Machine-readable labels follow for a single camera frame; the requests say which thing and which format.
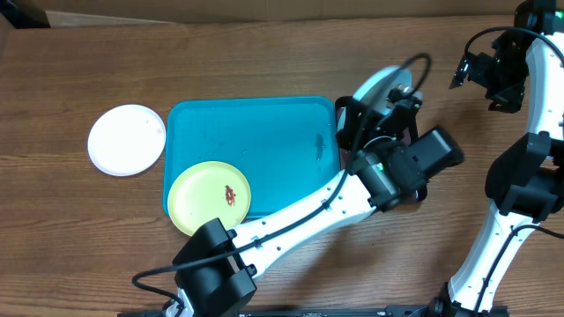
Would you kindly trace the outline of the light blue plate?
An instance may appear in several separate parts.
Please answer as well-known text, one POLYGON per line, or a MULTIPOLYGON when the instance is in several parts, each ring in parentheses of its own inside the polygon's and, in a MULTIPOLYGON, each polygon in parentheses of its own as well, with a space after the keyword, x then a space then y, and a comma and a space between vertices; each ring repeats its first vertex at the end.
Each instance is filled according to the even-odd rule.
MULTIPOLYGON (((399 66, 387 66, 377 71, 369 79, 367 79, 352 95, 356 101, 366 101, 368 104, 372 102, 378 91, 384 87, 384 82, 396 71, 399 66)), ((412 85, 412 73, 409 70, 400 70, 397 77, 388 84, 389 88, 397 85, 412 85)))

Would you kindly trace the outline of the yellow plate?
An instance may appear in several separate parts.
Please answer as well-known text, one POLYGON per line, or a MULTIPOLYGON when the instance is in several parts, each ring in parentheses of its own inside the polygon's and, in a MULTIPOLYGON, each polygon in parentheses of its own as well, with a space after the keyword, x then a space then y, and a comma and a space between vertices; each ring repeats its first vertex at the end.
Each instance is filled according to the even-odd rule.
POLYGON ((193 235, 217 218, 229 229, 247 216, 251 190, 246 177, 234 166, 219 161, 198 163, 173 182, 167 198, 168 215, 175 227, 193 235))

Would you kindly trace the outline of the white plate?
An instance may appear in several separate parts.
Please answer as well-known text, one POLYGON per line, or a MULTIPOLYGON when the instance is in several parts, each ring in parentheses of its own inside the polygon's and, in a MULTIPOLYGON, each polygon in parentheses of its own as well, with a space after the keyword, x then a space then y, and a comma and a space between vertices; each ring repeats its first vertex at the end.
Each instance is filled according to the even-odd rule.
POLYGON ((87 138, 90 160, 103 173, 126 177, 142 173, 164 151, 166 127, 149 107, 114 107, 92 126, 87 138))

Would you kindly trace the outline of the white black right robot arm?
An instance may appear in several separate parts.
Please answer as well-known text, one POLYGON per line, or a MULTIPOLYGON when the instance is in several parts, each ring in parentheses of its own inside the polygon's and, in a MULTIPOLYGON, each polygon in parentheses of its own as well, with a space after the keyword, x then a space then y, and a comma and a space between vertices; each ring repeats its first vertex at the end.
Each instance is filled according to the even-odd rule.
POLYGON ((554 0, 528 0, 512 26, 498 27, 493 55, 465 50, 450 86, 486 88, 492 111, 516 113, 525 93, 525 134, 490 166, 489 209, 458 272, 423 316, 506 316, 493 305, 510 263, 541 222, 563 207, 563 11, 554 0))

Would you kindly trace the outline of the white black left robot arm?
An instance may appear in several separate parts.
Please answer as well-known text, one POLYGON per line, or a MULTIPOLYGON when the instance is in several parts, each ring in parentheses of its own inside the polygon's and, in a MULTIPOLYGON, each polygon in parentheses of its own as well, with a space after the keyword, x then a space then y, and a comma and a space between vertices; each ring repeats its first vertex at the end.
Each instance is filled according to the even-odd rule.
POLYGON ((256 280, 287 253, 315 236, 356 224, 377 211, 426 195, 427 173, 407 154, 403 131, 419 139, 415 92, 380 90, 392 103, 389 113, 367 108, 377 118, 378 134, 354 153, 347 168, 319 189, 268 217, 226 228, 219 218, 201 225, 174 258, 178 294, 166 316, 229 316, 256 292, 256 280))

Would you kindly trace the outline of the black tray with water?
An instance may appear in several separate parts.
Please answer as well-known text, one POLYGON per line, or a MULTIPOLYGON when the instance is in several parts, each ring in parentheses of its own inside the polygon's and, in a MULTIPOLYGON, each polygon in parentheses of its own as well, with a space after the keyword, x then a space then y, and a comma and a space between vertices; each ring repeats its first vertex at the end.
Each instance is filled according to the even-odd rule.
MULTIPOLYGON (((345 126, 345 111, 346 111, 346 99, 350 99, 351 96, 344 96, 339 97, 335 102, 335 115, 336 115, 336 123, 337 123, 337 132, 339 132, 345 126)), ((340 144, 339 147, 339 160, 340 160, 340 167, 345 169, 346 164, 350 158, 350 152, 348 150, 343 149, 340 144)), ((409 200, 408 204, 414 204, 421 202, 424 198, 427 197, 427 190, 422 189, 417 191, 409 200)))

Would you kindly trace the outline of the teal plastic tray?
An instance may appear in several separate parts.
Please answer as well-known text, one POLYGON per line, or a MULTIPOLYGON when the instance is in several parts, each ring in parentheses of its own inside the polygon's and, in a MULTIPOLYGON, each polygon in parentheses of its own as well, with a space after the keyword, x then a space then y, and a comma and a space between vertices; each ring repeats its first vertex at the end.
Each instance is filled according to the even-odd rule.
POLYGON ((323 96, 183 101, 167 118, 163 191, 195 164, 228 163, 249 182, 248 216, 265 217, 340 171, 336 133, 323 96))

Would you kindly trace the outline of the cardboard panel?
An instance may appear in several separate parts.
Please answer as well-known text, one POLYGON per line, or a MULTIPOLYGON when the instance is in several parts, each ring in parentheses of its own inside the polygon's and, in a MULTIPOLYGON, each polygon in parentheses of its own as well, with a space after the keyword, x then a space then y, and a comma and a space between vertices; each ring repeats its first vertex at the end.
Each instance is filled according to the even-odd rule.
POLYGON ((36 0, 45 11, 215 23, 511 15, 519 0, 36 0))

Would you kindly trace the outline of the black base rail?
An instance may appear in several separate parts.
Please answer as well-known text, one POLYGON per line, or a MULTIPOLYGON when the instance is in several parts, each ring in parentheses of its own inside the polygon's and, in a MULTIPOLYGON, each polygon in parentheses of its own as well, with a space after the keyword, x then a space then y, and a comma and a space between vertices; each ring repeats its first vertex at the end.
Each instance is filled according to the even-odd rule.
MULTIPOLYGON (((283 311, 240 311, 233 317, 416 317, 425 316, 427 306, 387 306, 376 309, 328 309, 328 310, 283 310, 283 311)), ((118 317, 161 317, 162 311, 149 310, 137 313, 118 313, 118 317)), ((509 317, 507 308, 496 308, 481 316, 509 317)))

